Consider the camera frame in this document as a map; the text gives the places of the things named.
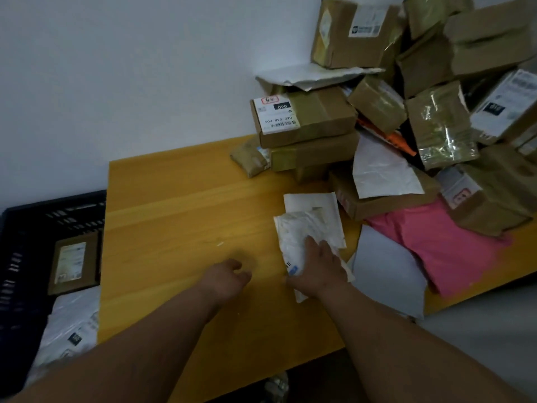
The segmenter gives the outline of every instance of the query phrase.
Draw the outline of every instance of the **forearm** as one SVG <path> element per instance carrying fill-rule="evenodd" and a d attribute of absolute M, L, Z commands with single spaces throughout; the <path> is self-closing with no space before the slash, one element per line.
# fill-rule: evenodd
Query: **forearm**
<path fill-rule="evenodd" d="M 335 322 L 369 398 L 394 401 L 526 401 L 494 373 L 348 284 L 321 302 Z"/>
<path fill-rule="evenodd" d="M 210 295 L 192 287 L 13 402 L 165 402 L 215 312 Z"/>

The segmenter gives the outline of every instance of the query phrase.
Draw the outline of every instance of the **black plastic crate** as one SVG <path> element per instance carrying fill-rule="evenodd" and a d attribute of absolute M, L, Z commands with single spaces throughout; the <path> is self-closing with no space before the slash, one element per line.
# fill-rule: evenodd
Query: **black plastic crate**
<path fill-rule="evenodd" d="M 0 398 L 20 391 L 39 347 L 56 299 L 47 295 L 56 242 L 102 231 L 105 207 L 106 191 L 97 191 L 4 211 L 0 226 Z"/>

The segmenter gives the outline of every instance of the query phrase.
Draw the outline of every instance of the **person's left arm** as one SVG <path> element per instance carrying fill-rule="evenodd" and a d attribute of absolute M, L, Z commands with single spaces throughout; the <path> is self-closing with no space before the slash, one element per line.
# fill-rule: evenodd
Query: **person's left arm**
<path fill-rule="evenodd" d="M 250 282 L 250 272 L 234 272 L 240 268 L 233 259 L 211 266 L 193 287 L 10 403 L 165 403 L 205 324 Z"/>

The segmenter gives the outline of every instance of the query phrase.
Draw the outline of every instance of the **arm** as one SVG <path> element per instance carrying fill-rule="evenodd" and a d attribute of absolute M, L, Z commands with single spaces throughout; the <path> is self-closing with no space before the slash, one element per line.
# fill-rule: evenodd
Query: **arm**
<path fill-rule="evenodd" d="M 308 237 L 305 247 L 305 269 L 287 283 L 324 305 L 372 402 L 529 401 L 459 349 L 346 283 L 326 242 Z"/>
<path fill-rule="evenodd" d="M 233 272 L 240 268 L 233 259 L 213 265 L 193 287 L 10 403 L 165 403 L 205 324 L 250 281 L 250 272 Z"/>

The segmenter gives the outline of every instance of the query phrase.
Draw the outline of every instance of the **table top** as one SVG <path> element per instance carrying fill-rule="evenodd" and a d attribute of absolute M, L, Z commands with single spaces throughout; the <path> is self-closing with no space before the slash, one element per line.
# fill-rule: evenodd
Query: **table top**
<path fill-rule="evenodd" d="M 273 222 L 285 213 L 284 194 L 328 192 L 328 184 L 297 185 L 290 172 L 248 179 L 229 158 L 247 138 L 110 163 L 99 342 L 190 287 L 215 262 L 234 257 L 253 272 L 244 292 L 206 326 L 170 401 L 205 401 L 344 346 L 319 302 L 297 304 L 283 284 Z M 347 260 L 361 224 L 340 215 Z M 537 270 L 537 223 L 514 236 L 498 267 L 469 291 L 442 299 L 428 290 L 426 313 Z"/>

